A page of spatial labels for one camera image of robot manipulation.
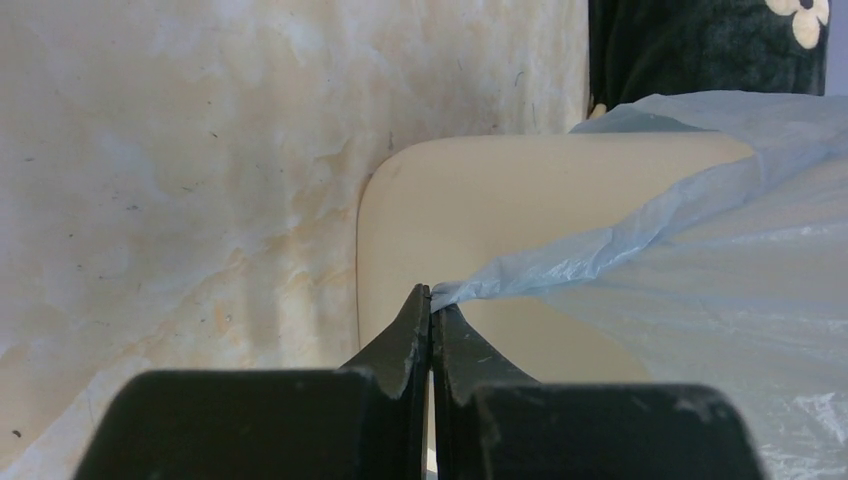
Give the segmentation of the light blue trash bag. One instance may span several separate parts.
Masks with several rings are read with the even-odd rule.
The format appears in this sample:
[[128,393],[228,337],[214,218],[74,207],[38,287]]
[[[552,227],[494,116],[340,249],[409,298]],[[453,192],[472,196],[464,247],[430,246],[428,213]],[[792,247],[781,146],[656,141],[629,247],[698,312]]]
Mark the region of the light blue trash bag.
[[717,132],[747,152],[614,224],[441,283],[435,304],[539,297],[621,342],[655,379],[726,393],[773,478],[845,478],[846,98],[652,95],[575,132]]

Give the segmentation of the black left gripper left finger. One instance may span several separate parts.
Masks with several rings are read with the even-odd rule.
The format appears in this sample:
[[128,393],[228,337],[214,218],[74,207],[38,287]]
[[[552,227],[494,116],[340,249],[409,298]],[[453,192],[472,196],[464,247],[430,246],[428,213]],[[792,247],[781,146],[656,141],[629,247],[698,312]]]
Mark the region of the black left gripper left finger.
[[153,370],[111,401],[78,479],[423,479],[429,289],[335,369]]

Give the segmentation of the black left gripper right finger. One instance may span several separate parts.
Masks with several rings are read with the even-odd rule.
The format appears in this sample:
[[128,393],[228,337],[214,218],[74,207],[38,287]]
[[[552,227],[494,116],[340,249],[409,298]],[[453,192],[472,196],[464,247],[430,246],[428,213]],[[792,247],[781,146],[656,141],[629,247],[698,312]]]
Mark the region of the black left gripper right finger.
[[450,306],[431,318],[442,479],[762,479],[748,429],[699,384],[543,383]]

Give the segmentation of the beige plastic trash bin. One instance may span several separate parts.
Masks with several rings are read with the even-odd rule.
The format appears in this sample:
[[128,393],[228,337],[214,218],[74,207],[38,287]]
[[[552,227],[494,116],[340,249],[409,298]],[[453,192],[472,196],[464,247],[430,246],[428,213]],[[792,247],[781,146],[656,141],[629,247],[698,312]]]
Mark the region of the beige plastic trash bin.
[[418,284],[617,223],[678,180],[750,154],[715,132],[485,136],[409,147],[373,174],[357,222],[361,345]]

